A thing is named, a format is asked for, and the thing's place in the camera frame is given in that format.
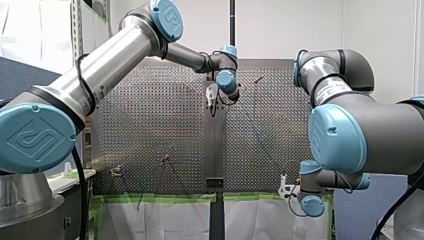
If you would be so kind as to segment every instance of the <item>metal stand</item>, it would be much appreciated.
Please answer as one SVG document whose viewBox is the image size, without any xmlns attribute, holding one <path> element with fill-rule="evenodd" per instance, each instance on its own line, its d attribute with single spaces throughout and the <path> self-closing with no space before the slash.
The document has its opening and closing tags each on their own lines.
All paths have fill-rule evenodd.
<svg viewBox="0 0 424 240">
<path fill-rule="evenodd" d="M 205 90 L 214 83 L 210 75 L 205 82 Z M 216 201 L 210 205 L 209 239 L 225 240 L 225 217 L 224 217 L 224 142 L 223 133 L 225 127 L 225 108 L 218 99 L 205 111 L 205 176 L 206 188 L 210 193 L 216 194 Z"/>
<path fill-rule="evenodd" d="M 216 202 L 211 203 L 209 218 L 209 240 L 225 240 L 225 216 L 223 192 L 216 193 Z"/>
</svg>

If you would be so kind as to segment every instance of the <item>cable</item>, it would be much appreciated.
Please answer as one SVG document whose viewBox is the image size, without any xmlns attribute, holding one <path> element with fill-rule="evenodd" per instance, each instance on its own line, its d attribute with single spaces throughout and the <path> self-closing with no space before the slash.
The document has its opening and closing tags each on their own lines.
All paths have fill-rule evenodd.
<svg viewBox="0 0 424 240">
<path fill-rule="evenodd" d="M 224 54 L 225 56 L 227 56 L 229 59 L 231 59 L 231 61 L 234 63 L 234 65 L 236 65 L 236 69 L 238 68 L 237 60 L 235 59 L 235 57 L 233 55 L 231 55 L 227 52 L 224 52 L 224 51 L 213 51 L 212 55 L 216 54 L 216 53 L 221 53 L 221 54 Z"/>
<path fill-rule="evenodd" d="M 218 97 L 219 97 L 219 100 L 221 100 L 222 104 L 224 104 L 226 106 L 233 106 L 234 104 L 237 103 L 237 101 L 232 102 L 232 103 L 226 103 L 226 102 L 224 102 L 224 100 L 222 100 L 222 98 L 221 98 L 221 94 L 219 94 L 219 89 L 218 89 Z"/>
<path fill-rule="evenodd" d="M 353 193 L 353 190 L 354 190 L 353 187 L 352 187 L 352 184 L 350 184 L 350 182 L 342 174 L 340 174 L 339 172 L 334 171 L 334 173 L 336 174 L 337 177 L 341 178 L 343 180 L 343 182 L 345 182 L 346 185 L 350 189 L 350 192 L 348 192 L 345 188 L 343 188 L 343 191 L 345 191 L 345 193 L 347 193 L 347 194 L 352 194 Z"/>
<path fill-rule="evenodd" d="M 418 186 L 421 186 L 424 183 L 424 172 L 418 177 L 414 184 L 389 208 L 389 210 L 384 214 L 378 226 L 375 228 L 374 233 L 372 234 L 371 240 L 377 240 L 380 235 L 381 230 L 384 225 L 386 225 L 387 220 L 393 215 L 393 213 L 402 205 L 414 192 L 418 189 Z"/>
<path fill-rule="evenodd" d="M 96 110 L 96 99 L 95 99 L 94 94 L 91 91 L 90 87 L 88 86 L 87 81 L 85 81 L 85 79 L 82 77 L 82 73 L 81 73 L 81 62 L 87 56 L 88 56 L 88 54 L 83 54 L 83 55 L 79 56 L 78 59 L 77 59 L 77 63 L 76 63 L 75 67 L 77 69 L 79 82 L 85 88 L 85 91 L 90 96 L 90 101 L 89 101 L 90 102 L 90 111 L 86 115 L 86 116 L 89 116 L 94 112 L 94 110 Z"/>
<path fill-rule="evenodd" d="M 295 215 L 296 217 L 302 217 L 302 218 L 303 218 L 303 217 L 307 217 L 308 215 L 306 215 L 306 214 L 301 215 L 301 214 L 299 214 L 299 213 L 295 212 L 295 211 L 293 210 L 292 206 L 291 206 L 291 197 L 292 197 L 292 196 L 296 196 L 295 194 L 293 194 L 293 192 L 294 192 L 294 189 L 295 189 L 297 186 L 299 186 L 299 185 L 298 185 L 298 184 L 294 185 L 294 187 L 293 187 L 293 188 L 292 188 L 292 190 L 290 191 L 290 195 L 289 195 L 289 199 L 288 199 L 289 209 L 290 209 L 290 211 L 293 213 L 293 215 Z"/>
<path fill-rule="evenodd" d="M 78 155 L 77 148 L 74 146 L 72 149 L 72 157 L 77 167 L 78 178 L 81 187 L 81 229 L 79 239 L 85 240 L 88 222 L 88 199 L 87 199 L 87 183 L 85 181 L 84 169 L 82 168 L 81 159 Z"/>
<path fill-rule="evenodd" d="M 12 101 L 12 99 L 5 99 L 5 100 L 0 100 L 0 108 L 6 106 L 7 104 L 9 104 Z"/>
<path fill-rule="evenodd" d="M 298 162 L 298 161 L 296 161 L 296 160 L 288 160 L 288 161 L 286 161 L 284 164 L 283 164 L 283 171 L 285 172 L 286 171 L 286 166 L 287 166 L 287 164 L 288 163 L 296 163 L 297 165 L 299 165 L 300 166 L 300 162 Z"/>
</svg>

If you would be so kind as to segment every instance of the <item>pegboard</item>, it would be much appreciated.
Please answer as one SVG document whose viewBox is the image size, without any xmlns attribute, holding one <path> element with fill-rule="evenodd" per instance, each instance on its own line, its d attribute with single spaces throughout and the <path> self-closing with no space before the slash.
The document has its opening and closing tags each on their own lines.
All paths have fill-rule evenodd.
<svg viewBox="0 0 424 240">
<path fill-rule="evenodd" d="M 275 192 L 283 168 L 294 184 L 297 162 L 312 159 L 309 97 L 293 86 L 291 60 L 240 60 L 239 66 L 240 101 L 226 110 L 225 191 Z"/>
<path fill-rule="evenodd" d="M 308 96 L 293 87 L 292 69 L 290 60 L 239 60 L 240 101 L 220 105 L 224 124 L 217 124 L 222 134 L 215 135 L 205 134 L 211 124 L 205 75 L 143 61 L 93 116 L 95 194 L 204 193 L 210 170 L 205 159 L 223 165 L 225 191 L 275 192 L 285 162 L 311 159 Z M 215 137 L 222 138 L 217 151 L 223 158 L 205 154 Z M 122 176 L 112 177 L 110 169 L 118 165 Z M 299 165 L 285 166 L 294 183 Z"/>
<path fill-rule="evenodd" d="M 205 191 L 204 79 L 191 69 L 146 59 L 108 94 L 94 120 L 96 194 Z M 117 166 L 122 176 L 112 177 Z"/>
</svg>

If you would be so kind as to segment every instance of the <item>logo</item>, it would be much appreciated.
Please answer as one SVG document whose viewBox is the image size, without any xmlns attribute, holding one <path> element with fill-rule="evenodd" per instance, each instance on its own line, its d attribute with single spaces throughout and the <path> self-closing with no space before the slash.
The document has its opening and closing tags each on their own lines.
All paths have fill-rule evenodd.
<svg viewBox="0 0 424 240">
<path fill-rule="evenodd" d="M 164 12 L 165 19 L 172 26 L 172 31 L 175 31 L 178 27 L 180 27 L 181 22 L 178 19 L 178 15 L 175 12 L 175 9 L 172 6 L 168 6 L 168 8 Z"/>
<path fill-rule="evenodd" d="M 41 162 L 65 136 L 43 118 L 34 118 L 7 139 L 7 143 L 22 154 Z"/>
</svg>

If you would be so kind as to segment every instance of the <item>blue joint cap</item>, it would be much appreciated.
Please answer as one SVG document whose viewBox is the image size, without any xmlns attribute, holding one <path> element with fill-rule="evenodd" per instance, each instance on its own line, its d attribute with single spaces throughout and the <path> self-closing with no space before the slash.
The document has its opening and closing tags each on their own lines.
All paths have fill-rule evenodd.
<svg viewBox="0 0 424 240">
<path fill-rule="evenodd" d="M 319 217 L 325 211 L 322 199 L 315 195 L 306 196 L 300 201 L 303 212 L 310 217 Z"/>
<path fill-rule="evenodd" d="M 344 108 L 325 104 L 312 110 L 308 135 L 312 155 L 323 168 L 358 173 L 367 160 L 367 145 L 361 127 Z"/>
<path fill-rule="evenodd" d="M 236 78 L 230 70 L 221 70 L 216 76 L 216 84 L 227 95 L 237 90 Z"/>
<path fill-rule="evenodd" d="M 231 54 L 231 55 L 233 55 L 234 57 L 237 57 L 237 48 L 236 48 L 236 47 L 234 47 L 233 45 L 226 45 L 226 46 L 223 46 L 223 47 L 221 48 L 221 51 L 222 51 L 222 52 L 226 52 L 226 53 L 228 53 L 228 54 Z"/>
<path fill-rule="evenodd" d="M 28 103 L 0 110 L 0 170 L 34 173 L 64 161 L 75 145 L 72 120 L 59 109 Z"/>
<path fill-rule="evenodd" d="M 315 161 L 302 161 L 300 163 L 300 174 L 307 175 L 321 170 L 322 167 Z"/>
<path fill-rule="evenodd" d="M 295 87 L 301 87 L 300 85 L 300 76 L 299 76 L 299 71 L 300 71 L 300 60 L 302 59 L 303 54 L 307 52 L 306 50 L 300 50 L 297 54 L 296 57 L 294 58 L 294 67 L 293 67 L 293 85 Z"/>
<path fill-rule="evenodd" d="M 417 96 L 413 96 L 413 97 L 411 98 L 411 100 L 415 100 L 415 101 L 419 101 L 419 102 L 421 102 L 421 103 L 424 103 L 424 94 L 420 94 L 420 95 L 417 95 Z"/>
<path fill-rule="evenodd" d="M 151 0 L 150 11 L 153 22 L 168 42 L 175 42 L 183 36 L 183 20 L 172 1 Z"/>
<path fill-rule="evenodd" d="M 371 175 L 369 173 L 362 174 L 361 182 L 359 183 L 356 190 L 365 190 L 368 189 L 371 184 Z"/>
</svg>

